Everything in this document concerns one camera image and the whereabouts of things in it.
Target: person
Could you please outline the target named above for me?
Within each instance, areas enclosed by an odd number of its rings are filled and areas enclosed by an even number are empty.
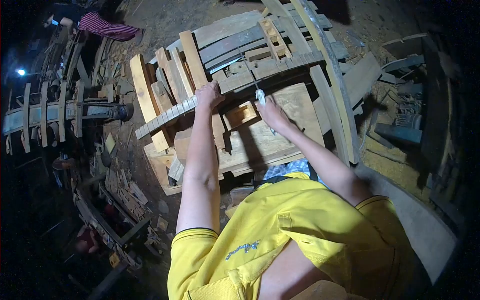
[[[80,228],[75,248],[79,253],[95,253],[99,249],[96,234],[87,225],[83,225]]]
[[[169,299],[405,296],[416,256],[392,202],[373,196],[348,166],[290,122],[271,96],[257,106],[262,119],[306,160],[270,169],[219,234],[211,114],[225,97],[216,81],[195,94]]]
[[[135,37],[135,45],[140,45],[145,29],[124,24],[113,24],[104,20],[98,12],[85,9],[76,4],[51,5],[43,26],[51,24],[68,28],[69,37],[73,38],[78,30],[87,30],[99,36],[109,37],[117,41],[128,41]]]

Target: yellow shirt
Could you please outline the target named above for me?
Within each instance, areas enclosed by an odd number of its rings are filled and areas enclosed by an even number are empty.
[[[304,173],[266,183],[238,206],[220,235],[194,228],[172,242],[168,296],[257,299],[262,272],[293,239],[303,254],[349,293],[398,298],[414,252],[391,201],[352,207]]]

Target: printed logo on shirt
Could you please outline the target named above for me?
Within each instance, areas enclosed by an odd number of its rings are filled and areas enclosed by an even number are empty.
[[[243,245],[241,245],[241,246],[238,246],[237,249],[235,249],[234,251],[228,253],[228,255],[227,255],[227,257],[225,258],[225,260],[227,261],[227,260],[232,256],[232,254],[237,253],[238,251],[240,251],[240,249],[244,249],[245,253],[248,253],[248,251],[249,251],[250,249],[256,250],[259,242],[260,242],[260,240],[257,240],[257,241],[255,241],[255,242],[253,242],[253,244],[251,244],[251,245],[250,245],[250,244],[243,244]]]

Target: black shirt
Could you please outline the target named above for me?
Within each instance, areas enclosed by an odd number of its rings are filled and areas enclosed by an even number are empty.
[[[73,21],[73,26],[77,27],[78,22],[85,14],[91,10],[87,10],[76,4],[60,4],[55,3],[52,7],[53,19],[60,23],[63,18],[68,18]]]

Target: red striped pants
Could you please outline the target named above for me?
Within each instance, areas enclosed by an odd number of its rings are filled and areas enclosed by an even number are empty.
[[[128,41],[139,30],[124,24],[113,24],[105,21],[97,12],[88,12],[78,25],[80,30],[88,30],[99,36],[106,36],[117,41]]]

